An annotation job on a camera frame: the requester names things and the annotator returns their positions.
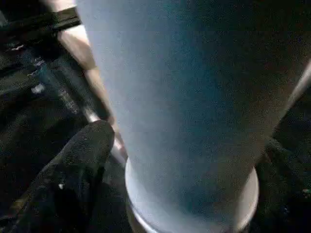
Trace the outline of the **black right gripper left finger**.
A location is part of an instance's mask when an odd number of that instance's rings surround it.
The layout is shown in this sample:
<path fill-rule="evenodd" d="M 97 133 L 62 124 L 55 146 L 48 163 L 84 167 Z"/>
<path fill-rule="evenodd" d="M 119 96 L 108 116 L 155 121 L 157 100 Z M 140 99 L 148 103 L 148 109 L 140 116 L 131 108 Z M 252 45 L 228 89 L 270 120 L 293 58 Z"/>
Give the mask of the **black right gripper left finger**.
<path fill-rule="evenodd" d="M 113 143 L 104 120 L 82 128 L 36 176 L 7 232 L 86 232 Z"/>

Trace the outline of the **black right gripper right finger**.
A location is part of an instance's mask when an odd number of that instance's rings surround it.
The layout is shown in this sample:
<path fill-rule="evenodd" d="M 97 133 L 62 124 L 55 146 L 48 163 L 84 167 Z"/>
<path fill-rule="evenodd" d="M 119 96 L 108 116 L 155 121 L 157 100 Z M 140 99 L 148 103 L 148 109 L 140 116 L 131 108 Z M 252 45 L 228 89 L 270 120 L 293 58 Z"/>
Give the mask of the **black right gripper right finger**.
<path fill-rule="evenodd" d="M 257 233 L 311 231 L 311 166 L 272 139 L 256 166 L 259 203 Z"/>

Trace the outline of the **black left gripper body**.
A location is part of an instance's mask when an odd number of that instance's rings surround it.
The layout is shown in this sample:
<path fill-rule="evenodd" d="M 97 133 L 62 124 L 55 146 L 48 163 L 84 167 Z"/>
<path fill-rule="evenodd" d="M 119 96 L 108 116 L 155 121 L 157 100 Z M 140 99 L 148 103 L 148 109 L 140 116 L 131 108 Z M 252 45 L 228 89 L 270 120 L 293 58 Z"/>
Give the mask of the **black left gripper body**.
<path fill-rule="evenodd" d="M 33 69 L 48 93 L 73 114 L 102 117 L 101 100 L 60 41 L 66 29 L 80 24 L 75 7 L 55 11 L 48 6 L 1 6 L 0 45 L 23 67 Z"/>

